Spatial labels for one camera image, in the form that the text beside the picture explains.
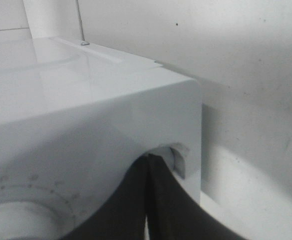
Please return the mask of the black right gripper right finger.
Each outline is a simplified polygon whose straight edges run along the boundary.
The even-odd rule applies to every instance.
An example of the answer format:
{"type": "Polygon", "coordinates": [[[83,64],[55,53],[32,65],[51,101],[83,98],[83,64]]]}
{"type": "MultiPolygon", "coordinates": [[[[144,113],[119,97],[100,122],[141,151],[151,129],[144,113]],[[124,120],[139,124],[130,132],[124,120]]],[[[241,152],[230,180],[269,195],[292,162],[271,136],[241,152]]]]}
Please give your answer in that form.
{"type": "Polygon", "coordinates": [[[241,240],[184,191],[163,158],[147,156],[147,219],[152,240],[241,240]]]}

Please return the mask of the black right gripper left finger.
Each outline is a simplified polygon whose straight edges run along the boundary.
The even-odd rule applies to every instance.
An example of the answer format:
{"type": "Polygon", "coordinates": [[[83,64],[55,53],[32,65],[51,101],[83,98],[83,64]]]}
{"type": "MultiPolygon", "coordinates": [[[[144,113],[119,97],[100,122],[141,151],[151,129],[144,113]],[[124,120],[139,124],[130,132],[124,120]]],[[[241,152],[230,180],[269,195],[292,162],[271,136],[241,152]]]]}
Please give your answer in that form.
{"type": "Polygon", "coordinates": [[[111,197],[64,240],[143,240],[147,158],[138,158],[111,197]]]}

